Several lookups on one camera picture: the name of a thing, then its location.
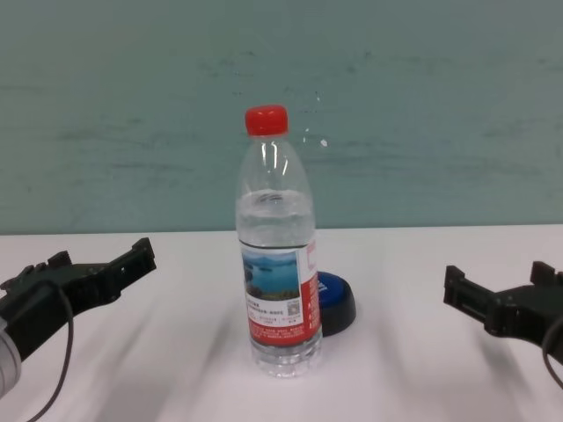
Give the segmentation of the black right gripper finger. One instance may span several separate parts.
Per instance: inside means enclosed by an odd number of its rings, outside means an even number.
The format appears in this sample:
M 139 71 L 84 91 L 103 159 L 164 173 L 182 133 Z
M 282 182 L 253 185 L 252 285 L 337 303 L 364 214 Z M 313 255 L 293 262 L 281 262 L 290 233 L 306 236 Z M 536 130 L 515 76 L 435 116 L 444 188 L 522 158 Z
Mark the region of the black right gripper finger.
M 456 266 L 446 266 L 443 302 L 481 322 L 486 331 L 498 330 L 496 293 L 468 280 Z
M 562 287 L 562 272 L 543 261 L 534 261 L 530 272 L 530 282 L 535 287 Z

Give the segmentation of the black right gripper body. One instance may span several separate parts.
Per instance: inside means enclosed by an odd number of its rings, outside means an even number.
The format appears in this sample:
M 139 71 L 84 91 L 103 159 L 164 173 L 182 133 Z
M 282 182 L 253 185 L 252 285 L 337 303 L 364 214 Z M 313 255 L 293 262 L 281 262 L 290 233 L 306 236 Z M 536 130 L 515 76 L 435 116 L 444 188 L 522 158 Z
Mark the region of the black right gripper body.
M 493 293 L 486 306 L 486 332 L 541 346 L 562 317 L 562 287 L 522 286 Z

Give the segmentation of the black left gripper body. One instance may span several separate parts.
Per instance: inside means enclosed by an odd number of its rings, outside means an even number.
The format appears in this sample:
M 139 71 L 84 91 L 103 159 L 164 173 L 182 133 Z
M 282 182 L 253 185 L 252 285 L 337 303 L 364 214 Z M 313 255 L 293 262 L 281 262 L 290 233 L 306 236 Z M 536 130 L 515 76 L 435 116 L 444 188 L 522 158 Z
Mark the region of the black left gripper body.
M 70 281 L 21 281 L 1 285 L 1 318 L 21 360 L 26 360 L 69 320 L 88 308 L 88 265 L 71 265 Z

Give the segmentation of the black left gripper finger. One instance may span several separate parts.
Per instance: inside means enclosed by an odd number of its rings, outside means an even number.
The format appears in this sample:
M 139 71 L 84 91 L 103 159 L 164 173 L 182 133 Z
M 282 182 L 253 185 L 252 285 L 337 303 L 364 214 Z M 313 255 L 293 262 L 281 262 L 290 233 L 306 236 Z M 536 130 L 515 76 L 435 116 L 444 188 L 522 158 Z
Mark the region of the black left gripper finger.
M 155 254 L 147 237 L 139 239 L 130 251 L 107 263 L 88 265 L 88 308 L 115 302 L 124 289 L 157 268 Z
M 57 252 L 46 262 L 25 267 L 19 275 L 21 281 L 70 281 L 71 259 L 67 251 Z

